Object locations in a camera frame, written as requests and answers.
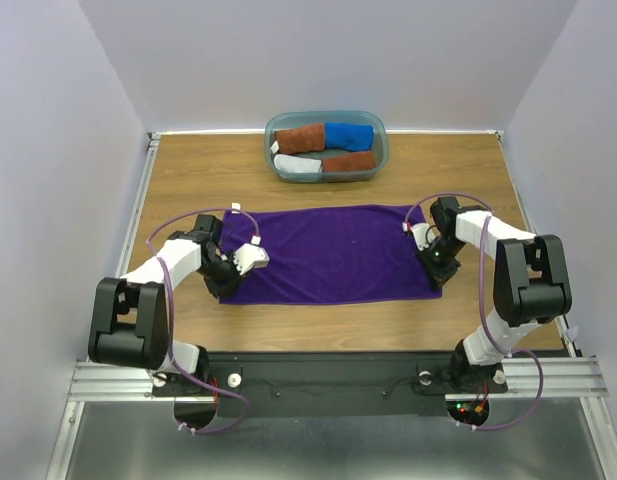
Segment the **purple towel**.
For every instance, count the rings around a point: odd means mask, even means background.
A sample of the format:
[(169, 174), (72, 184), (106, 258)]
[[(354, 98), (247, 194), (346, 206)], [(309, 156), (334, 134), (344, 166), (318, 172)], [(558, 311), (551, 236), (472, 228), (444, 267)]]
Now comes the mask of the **purple towel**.
[(248, 275), (227, 305), (345, 305), (438, 299), (403, 219), (421, 209), (356, 205), (224, 217), (221, 247), (234, 251), (258, 226), (269, 263)]

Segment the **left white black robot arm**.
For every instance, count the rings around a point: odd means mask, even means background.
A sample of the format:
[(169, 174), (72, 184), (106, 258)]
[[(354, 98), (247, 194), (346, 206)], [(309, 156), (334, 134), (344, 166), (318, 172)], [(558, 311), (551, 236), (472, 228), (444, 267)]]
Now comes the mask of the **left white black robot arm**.
[(162, 248), (120, 278), (102, 279), (95, 293), (88, 355), (91, 361), (176, 374), (187, 393), (203, 392), (210, 382), (205, 348), (173, 339), (170, 308), (174, 289), (200, 274), (214, 297), (228, 297), (261, 261), (260, 236), (234, 251), (220, 247), (223, 222), (200, 214), (189, 231), (175, 231)]

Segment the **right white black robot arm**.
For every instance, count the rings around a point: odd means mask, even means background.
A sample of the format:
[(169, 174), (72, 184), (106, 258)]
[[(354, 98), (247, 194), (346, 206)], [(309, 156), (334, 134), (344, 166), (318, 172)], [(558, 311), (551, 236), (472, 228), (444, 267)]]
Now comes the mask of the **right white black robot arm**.
[(463, 205), (454, 195), (440, 196), (431, 204), (429, 221), (402, 222), (434, 290), (458, 272), (457, 256), (466, 245), (474, 246), (481, 260), (494, 262), (493, 308), (485, 310), (485, 267), (480, 265), (480, 325), (458, 342), (447, 369), (448, 383), (460, 390), (479, 384), (525, 336), (565, 315), (572, 306), (561, 239), (513, 227), (476, 197), (469, 201)]

